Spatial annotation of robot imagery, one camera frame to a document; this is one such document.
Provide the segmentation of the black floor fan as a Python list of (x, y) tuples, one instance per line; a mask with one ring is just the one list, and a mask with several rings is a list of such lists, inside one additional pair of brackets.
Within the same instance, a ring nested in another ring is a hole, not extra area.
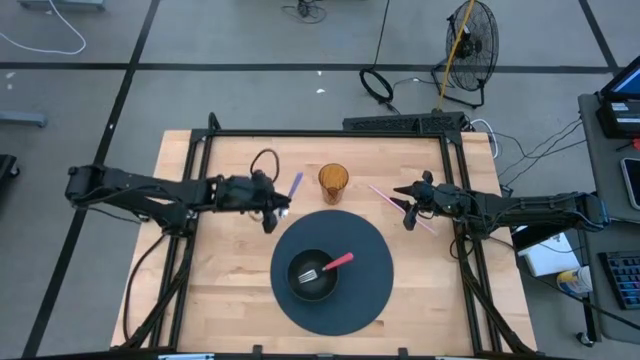
[[(466, 0), (446, 21), (446, 58), (430, 74), (441, 99), (476, 109), (485, 103), (485, 87), (499, 57), (496, 18), (481, 0)], [(480, 101), (471, 103), (447, 95), (448, 88), (478, 92)]]

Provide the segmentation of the grey side table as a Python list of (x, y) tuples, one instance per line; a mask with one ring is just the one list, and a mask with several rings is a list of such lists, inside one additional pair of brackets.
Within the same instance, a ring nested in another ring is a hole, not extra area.
[[(587, 148), (595, 182), (595, 193), (605, 203), (611, 225), (602, 232), (584, 232), (580, 239), (586, 245), (586, 255), (593, 281), (591, 299), (597, 307), (640, 327), (640, 310), (620, 308), (598, 257), (604, 252), (640, 251), (640, 210), (631, 206), (623, 178), (621, 160), (640, 159), (640, 152), (623, 139), (607, 138), (599, 124), (596, 111), (599, 98), (592, 94), (578, 97)], [(598, 337), (640, 345), (640, 328), (634, 329), (606, 315), (594, 316)]]

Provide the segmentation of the round dark woven placemat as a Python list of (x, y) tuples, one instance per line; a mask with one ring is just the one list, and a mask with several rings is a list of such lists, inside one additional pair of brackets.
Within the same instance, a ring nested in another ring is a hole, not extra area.
[[(354, 255), (333, 269), (338, 271), (337, 286), (318, 302), (297, 298), (287, 282), (290, 261), (308, 249), (322, 250), (333, 260)], [(368, 326), (380, 315), (391, 296), (394, 267), (374, 225), (350, 212), (324, 210), (301, 217), (284, 231), (272, 256), (270, 279), (276, 301), (290, 320), (316, 334), (339, 336)]]

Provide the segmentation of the pink drinking straw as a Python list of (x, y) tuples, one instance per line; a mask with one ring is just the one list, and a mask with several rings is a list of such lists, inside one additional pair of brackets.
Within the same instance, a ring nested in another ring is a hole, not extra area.
[[(401, 213), (406, 214), (406, 211), (401, 208), (399, 205), (397, 205), (396, 203), (394, 203), (391, 198), (389, 198), (387, 195), (385, 195), (383, 192), (381, 192), (380, 190), (378, 190), (376, 187), (374, 187), (373, 185), (368, 185), (368, 187), (374, 191), (376, 194), (378, 194), (381, 198), (383, 198), (387, 203), (389, 203), (391, 206), (395, 207), (397, 210), (399, 210)], [(423, 223), (421, 220), (417, 220), (416, 219), (416, 223), (419, 224), (421, 227), (423, 227), (424, 229), (428, 230), (429, 232), (431, 232), (434, 236), (438, 235), (438, 233), (431, 228), (430, 226), (428, 226), (427, 224)]]

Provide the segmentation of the smartphone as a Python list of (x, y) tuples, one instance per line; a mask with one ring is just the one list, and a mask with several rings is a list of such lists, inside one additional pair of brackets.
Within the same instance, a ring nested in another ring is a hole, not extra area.
[(620, 165), (630, 205), (640, 211), (640, 159), (623, 158)]

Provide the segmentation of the amber faceted plastic tumbler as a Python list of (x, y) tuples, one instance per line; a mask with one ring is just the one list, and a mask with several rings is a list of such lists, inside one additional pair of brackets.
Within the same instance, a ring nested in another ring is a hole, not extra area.
[(337, 204), (349, 182), (347, 169), (337, 163), (324, 165), (318, 173), (318, 182), (324, 201), (329, 205)]

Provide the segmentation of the wipes canister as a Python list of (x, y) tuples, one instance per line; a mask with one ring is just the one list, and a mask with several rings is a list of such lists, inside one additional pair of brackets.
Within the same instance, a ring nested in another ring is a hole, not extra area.
[(593, 291), (589, 266), (561, 272), (556, 277), (557, 286), (572, 295), (587, 294)]

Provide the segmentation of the white box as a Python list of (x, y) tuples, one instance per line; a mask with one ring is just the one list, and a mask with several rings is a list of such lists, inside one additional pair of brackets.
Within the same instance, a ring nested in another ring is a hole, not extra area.
[(580, 267), (576, 250), (571, 247), (565, 233), (518, 252), (534, 277), (547, 276)]

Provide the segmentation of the black table frame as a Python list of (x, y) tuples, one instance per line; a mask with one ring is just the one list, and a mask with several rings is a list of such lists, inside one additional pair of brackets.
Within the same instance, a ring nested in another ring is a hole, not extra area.
[(171, 300), (148, 346), (171, 345), (182, 352), (313, 355), (471, 355), (506, 350), (507, 342), (461, 279), (456, 227), (446, 218), (407, 231), (389, 198), (393, 189), (419, 179), (425, 170), (437, 181), (498, 188), (488, 140), (465, 134), (461, 146), (437, 138), (231, 136), (198, 138), (192, 131), (169, 130), (162, 138), (154, 173), (178, 180), (201, 173), (244, 174), (250, 168), (276, 176), (279, 192), (289, 193), (296, 174), (304, 174), (293, 196), (284, 231), (294, 221), (325, 206), (318, 183), (328, 163), (345, 166), (349, 182), (340, 209), (374, 225), (389, 246), (394, 265), (390, 299), (368, 326), (344, 336), (313, 334), (291, 321), (278, 305), (269, 270), (277, 234), (265, 234), (247, 215), (203, 214), (192, 239), (165, 240), (153, 223), (142, 225), (131, 266), (132, 290), (119, 311), (112, 341), (122, 344), (149, 315), (160, 292), (177, 272), (186, 248), (193, 257), (185, 286)]

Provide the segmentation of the black keyboard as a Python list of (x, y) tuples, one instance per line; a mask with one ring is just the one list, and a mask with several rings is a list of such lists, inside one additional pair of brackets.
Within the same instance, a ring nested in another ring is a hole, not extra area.
[(598, 254), (607, 281), (622, 310), (640, 310), (640, 251)]

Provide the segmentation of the black ceramic bowl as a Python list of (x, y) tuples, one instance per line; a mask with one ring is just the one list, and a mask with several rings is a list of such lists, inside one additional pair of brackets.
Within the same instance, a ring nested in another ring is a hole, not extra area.
[(329, 297), (339, 280), (337, 270), (323, 270), (332, 260), (329, 254), (318, 249), (304, 250), (294, 256), (287, 269), (287, 282), (292, 293), (308, 302)]

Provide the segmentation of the spoon with purple handle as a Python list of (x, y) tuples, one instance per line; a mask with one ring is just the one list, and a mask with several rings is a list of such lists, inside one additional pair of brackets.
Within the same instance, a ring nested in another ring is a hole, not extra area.
[[(296, 177), (295, 177), (295, 179), (294, 179), (294, 182), (293, 182), (293, 184), (292, 184), (292, 186), (291, 186), (291, 188), (290, 188), (290, 191), (289, 191), (289, 193), (288, 193), (288, 198), (289, 198), (290, 200), (292, 200), (292, 199), (293, 199), (293, 196), (294, 196), (294, 194), (296, 193), (296, 191), (297, 191), (297, 189), (298, 189), (298, 187), (299, 187), (299, 185), (300, 185), (300, 183), (301, 183), (301, 181), (302, 181), (303, 176), (304, 176), (304, 174), (303, 174), (302, 172), (298, 172), (298, 173), (296, 174)], [(277, 212), (276, 212), (277, 216), (278, 216), (280, 219), (285, 218), (285, 217), (288, 215), (288, 213), (289, 213), (289, 209), (288, 209), (288, 208), (279, 208), (279, 209), (277, 210)]]

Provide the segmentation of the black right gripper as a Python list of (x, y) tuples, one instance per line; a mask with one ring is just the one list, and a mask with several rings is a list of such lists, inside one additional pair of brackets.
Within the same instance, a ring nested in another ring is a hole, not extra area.
[(425, 170), (420, 183), (396, 187), (394, 192), (418, 197), (417, 203), (405, 201), (402, 208), (405, 212), (403, 225), (406, 230), (413, 231), (419, 212), (427, 212), (436, 216), (460, 218), (471, 213), (472, 198), (469, 194), (453, 184), (433, 185), (433, 174)]

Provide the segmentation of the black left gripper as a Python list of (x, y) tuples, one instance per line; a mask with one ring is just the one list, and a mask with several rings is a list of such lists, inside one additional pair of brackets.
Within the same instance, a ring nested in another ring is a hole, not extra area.
[(217, 208), (221, 211), (262, 212), (262, 228), (271, 234), (278, 224), (278, 210), (288, 209), (291, 198), (275, 192), (273, 180), (261, 170), (250, 176), (230, 176), (217, 184)]

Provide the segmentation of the open laptop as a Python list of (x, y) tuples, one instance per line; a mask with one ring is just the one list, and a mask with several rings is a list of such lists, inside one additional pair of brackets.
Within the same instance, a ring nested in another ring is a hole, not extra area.
[(618, 74), (601, 89), (600, 95), (607, 100), (640, 100), (640, 66)]

